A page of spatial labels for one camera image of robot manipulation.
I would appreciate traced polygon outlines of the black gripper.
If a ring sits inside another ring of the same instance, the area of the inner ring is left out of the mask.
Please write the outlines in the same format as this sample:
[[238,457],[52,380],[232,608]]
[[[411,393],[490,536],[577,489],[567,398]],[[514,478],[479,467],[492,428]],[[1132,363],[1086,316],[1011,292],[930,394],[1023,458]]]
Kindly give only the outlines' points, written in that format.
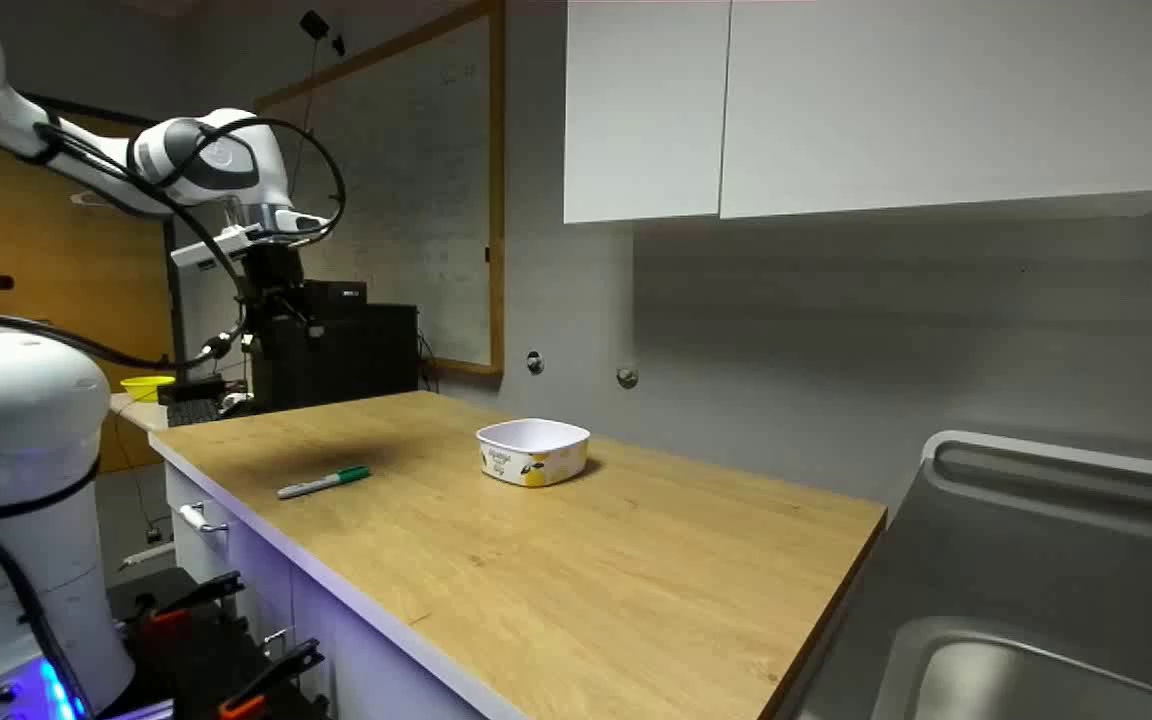
[[239,255],[244,328],[269,332],[275,321],[305,321],[305,265],[298,249],[256,242]]

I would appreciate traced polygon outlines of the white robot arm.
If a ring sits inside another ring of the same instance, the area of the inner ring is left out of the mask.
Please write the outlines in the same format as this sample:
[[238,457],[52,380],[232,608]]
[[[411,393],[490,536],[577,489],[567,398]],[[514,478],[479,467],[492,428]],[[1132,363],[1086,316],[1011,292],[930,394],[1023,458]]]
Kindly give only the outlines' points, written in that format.
[[[204,198],[232,204],[238,218],[200,239],[220,258],[305,249],[331,233],[326,215],[292,204],[272,118],[214,107],[102,135],[15,93],[4,48],[0,147],[137,215],[184,218]],[[0,684],[52,667],[55,707],[74,720],[111,707],[137,674],[102,568],[109,358],[109,347],[0,316]]]

